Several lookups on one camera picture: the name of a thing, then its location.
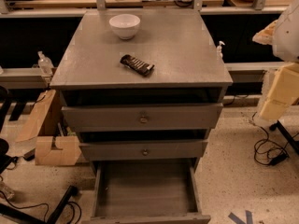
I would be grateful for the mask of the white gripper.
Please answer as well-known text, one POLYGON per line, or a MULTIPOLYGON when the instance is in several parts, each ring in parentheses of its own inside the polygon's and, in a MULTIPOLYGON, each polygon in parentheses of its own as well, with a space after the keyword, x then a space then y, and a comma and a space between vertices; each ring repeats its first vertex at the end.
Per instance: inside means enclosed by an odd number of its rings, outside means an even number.
MULTIPOLYGON (((277 21, 272 21, 256 33, 252 41, 262 45, 271 45, 276 24, 277 21)), ((260 111, 260 117, 265 120, 280 119, 288 107, 298 99, 299 64, 286 63, 275 72, 272 86, 260 111)))

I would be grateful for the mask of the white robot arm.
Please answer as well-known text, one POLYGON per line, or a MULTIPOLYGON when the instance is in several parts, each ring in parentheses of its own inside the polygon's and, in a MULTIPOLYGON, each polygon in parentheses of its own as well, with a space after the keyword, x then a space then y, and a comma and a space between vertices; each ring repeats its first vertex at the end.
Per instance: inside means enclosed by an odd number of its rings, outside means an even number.
POLYGON ((271 45, 273 54, 285 62, 276 71, 260 110, 262 119, 279 119, 299 98, 299 0, 293 0, 277 20, 256 33, 252 40, 271 45))

